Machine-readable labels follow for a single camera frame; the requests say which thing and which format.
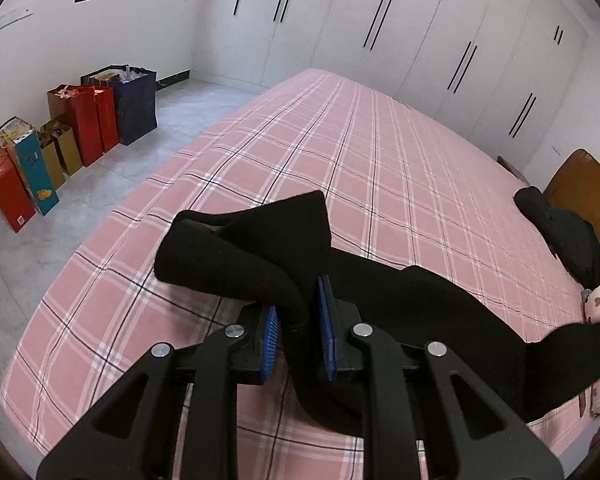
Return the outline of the black pants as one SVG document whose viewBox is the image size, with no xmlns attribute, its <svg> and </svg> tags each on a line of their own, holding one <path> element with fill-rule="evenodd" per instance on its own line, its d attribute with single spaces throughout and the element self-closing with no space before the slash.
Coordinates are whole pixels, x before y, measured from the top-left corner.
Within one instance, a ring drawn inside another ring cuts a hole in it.
<svg viewBox="0 0 600 480">
<path fill-rule="evenodd" d="M 466 290 L 421 266 L 395 269 L 332 247 L 324 195 L 260 207 L 179 212 L 155 258 L 160 282 L 276 309 L 298 401 L 320 425 L 362 434 L 358 390 L 327 377 L 318 280 L 395 341 L 447 344 L 525 422 L 600 379 L 600 322 L 560 326 L 524 341 Z"/>
</svg>

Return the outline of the pink plaid bed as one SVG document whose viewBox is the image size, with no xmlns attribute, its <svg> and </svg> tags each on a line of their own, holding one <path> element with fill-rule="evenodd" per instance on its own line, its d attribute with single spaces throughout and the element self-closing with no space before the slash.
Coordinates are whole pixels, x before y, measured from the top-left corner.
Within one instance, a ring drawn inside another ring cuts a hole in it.
<svg viewBox="0 0 600 480">
<path fill-rule="evenodd" d="M 520 182 L 461 136 L 384 94 L 305 70 L 221 119 L 146 179 L 71 256 L 7 367 L 2 408 L 48 452 L 153 344 L 186 347 L 237 301 L 159 282 L 155 254 L 185 209 L 226 214 L 323 193 L 326 214 L 256 222 L 287 270 L 340 249 L 411 264 L 470 292 L 528 342 L 580 321 L 581 289 L 514 202 Z"/>
</svg>

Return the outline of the black clothes pile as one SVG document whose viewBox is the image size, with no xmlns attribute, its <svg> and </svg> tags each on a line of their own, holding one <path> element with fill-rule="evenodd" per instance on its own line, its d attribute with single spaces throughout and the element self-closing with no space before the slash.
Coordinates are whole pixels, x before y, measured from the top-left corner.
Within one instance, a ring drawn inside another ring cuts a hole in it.
<svg viewBox="0 0 600 480">
<path fill-rule="evenodd" d="M 514 203 L 576 282 L 587 289 L 600 285 L 600 241 L 590 222 L 574 211 L 550 206 L 535 186 L 518 190 Z"/>
</svg>

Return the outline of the red gift box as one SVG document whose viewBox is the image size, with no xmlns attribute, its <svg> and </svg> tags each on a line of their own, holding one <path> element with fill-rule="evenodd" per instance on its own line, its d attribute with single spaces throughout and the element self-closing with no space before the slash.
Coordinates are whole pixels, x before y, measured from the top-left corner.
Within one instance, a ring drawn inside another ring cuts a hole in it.
<svg viewBox="0 0 600 480">
<path fill-rule="evenodd" d="M 0 211 L 16 233 L 34 216 L 29 194 L 4 148 L 0 148 Z"/>
</svg>

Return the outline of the wooden headboard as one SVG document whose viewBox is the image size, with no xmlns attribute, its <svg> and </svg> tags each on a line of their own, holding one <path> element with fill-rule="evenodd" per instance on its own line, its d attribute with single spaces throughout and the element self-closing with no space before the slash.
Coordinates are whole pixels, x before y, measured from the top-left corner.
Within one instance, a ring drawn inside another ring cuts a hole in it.
<svg viewBox="0 0 600 480">
<path fill-rule="evenodd" d="M 575 150 L 543 195 L 550 205 L 572 210 L 590 222 L 600 242 L 600 163 L 593 155 L 584 148 Z"/>
</svg>

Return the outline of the gold brown gift bag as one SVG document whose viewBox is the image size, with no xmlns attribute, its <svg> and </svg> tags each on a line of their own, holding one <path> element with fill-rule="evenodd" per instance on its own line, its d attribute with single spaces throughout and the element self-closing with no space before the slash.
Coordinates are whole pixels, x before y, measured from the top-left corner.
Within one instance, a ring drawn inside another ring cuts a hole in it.
<svg viewBox="0 0 600 480">
<path fill-rule="evenodd" d="M 38 130 L 38 140 L 50 182 L 58 190 L 83 167 L 73 128 L 52 119 Z"/>
</svg>

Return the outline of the teal gift box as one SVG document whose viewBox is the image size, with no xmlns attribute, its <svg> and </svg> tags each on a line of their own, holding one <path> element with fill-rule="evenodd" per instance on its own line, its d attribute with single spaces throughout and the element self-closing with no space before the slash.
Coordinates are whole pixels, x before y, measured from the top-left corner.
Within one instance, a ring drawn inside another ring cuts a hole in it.
<svg viewBox="0 0 600 480">
<path fill-rule="evenodd" d="M 14 116 L 0 127 L 0 138 L 12 159 L 35 209 L 46 216 L 58 203 L 46 163 L 43 158 L 38 130 L 30 122 Z"/>
</svg>

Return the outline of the red gift bag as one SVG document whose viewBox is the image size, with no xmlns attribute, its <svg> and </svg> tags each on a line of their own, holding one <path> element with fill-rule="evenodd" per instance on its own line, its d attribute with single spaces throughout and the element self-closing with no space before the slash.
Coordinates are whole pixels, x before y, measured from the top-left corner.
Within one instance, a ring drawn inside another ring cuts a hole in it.
<svg viewBox="0 0 600 480">
<path fill-rule="evenodd" d="M 61 84 L 46 96 L 50 118 L 72 128 L 83 166 L 91 166 L 119 143 L 111 88 Z"/>
</svg>

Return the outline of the navy gift bag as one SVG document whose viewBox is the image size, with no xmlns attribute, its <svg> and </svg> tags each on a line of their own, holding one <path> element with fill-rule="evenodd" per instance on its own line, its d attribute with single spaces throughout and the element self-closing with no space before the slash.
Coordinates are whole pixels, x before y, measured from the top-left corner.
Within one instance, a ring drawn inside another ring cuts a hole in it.
<svg viewBox="0 0 600 480">
<path fill-rule="evenodd" d="M 111 88 L 119 142 L 130 145 L 157 128 L 157 73 L 132 65 L 109 65 L 83 75 L 81 84 Z"/>
</svg>

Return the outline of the white wardrobe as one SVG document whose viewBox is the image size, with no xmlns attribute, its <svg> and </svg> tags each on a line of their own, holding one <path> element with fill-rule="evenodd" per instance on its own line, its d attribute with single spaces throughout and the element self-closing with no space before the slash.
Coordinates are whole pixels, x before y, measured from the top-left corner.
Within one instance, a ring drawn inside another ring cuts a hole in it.
<svg viewBox="0 0 600 480">
<path fill-rule="evenodd" d="M 202 0 L 193 69 L 262 88 L 328 70 L 524 168 L 586 40 L 562 0 Z"/>
</svg>

